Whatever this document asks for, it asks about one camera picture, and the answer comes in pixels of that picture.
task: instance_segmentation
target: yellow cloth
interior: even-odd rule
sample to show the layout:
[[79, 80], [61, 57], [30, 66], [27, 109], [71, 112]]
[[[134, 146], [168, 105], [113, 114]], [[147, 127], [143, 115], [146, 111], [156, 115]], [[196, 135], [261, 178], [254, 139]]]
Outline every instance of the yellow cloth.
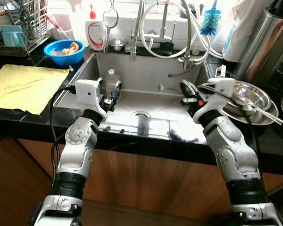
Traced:
[[4, 65], [0, 69], [0, 108], [40, 114], [69, 69]]

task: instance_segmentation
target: cabinet door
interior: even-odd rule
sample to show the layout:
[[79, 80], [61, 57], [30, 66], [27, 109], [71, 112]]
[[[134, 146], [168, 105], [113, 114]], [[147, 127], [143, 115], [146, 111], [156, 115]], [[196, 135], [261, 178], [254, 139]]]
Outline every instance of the cabinet door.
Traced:
[[[28, 152], [52, 175], [52, 144], [19, 139]], [[138, 206], [138, 156], [95, 149], [83, 198], [130, 207]]]
[[0, 140], [0, 225], [28, 225], [50, 185], [50, 178], [13, 139]]
[[[267, 191], [283, 184], [283, 175], [264, 174]], [[196, 220], [218, 220], [229, 198], [217, 166], [145, 156], [139, 208]]]

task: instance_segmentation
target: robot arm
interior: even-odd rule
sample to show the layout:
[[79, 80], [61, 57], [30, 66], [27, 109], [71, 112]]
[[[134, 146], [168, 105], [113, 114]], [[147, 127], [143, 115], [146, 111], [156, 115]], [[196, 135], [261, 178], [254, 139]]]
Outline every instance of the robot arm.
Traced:
[[100, 94], [102, 80], [78, 80], [75, 92], [81, 104], [78, 117], [65, 134], [66, 145], [58, 164], [51, 191], [32, 215], [32, 226], [81, 226], [77, 220], [82, 212], [82, 196], [97, 142], [98, 126], [113, 111], [122, 84], [117, 82], [111, 98]]
[[[214, 78], [206, 87], [231, 97], [234, 85], [234, 79]], [[266, 194], [256, 153], [246, 145], [240, 130], [221, 114], [228, 100], [216, 93], [203, 94], [187, 81], [181, 82], [181, 89], [186, 97], [183, 102], [190, 105], [189, 114], [204, 127], [207, 143], [215, 154], [229, 191], [231, 214], [241, 225], [282, 226]]]

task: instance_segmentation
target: wire drying rack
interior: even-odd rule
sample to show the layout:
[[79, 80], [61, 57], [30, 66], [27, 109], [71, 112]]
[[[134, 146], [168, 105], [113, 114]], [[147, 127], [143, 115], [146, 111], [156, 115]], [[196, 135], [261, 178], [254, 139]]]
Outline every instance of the wire drying rack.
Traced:
[[48, 22], [47, 0], [11, 0], [6, 1], [5, 11], [8, 13], [13, 25], [20, 25], [25, 34], [21, 41], [23, 47], [7, 47], [0, 45], [1, 56], [30, 57], [30, 53], [44, 43], [50, 35], [48, 31], [51, 24]]

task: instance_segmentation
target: sink drain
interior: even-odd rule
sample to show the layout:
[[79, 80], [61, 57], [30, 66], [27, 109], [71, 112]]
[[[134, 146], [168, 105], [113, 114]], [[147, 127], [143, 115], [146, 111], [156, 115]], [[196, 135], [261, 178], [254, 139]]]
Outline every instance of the sink drain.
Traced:
[[136, 111], [136, 112], [133, 112], [131, 115], [151, 118], [151, 115], [145, 111]]

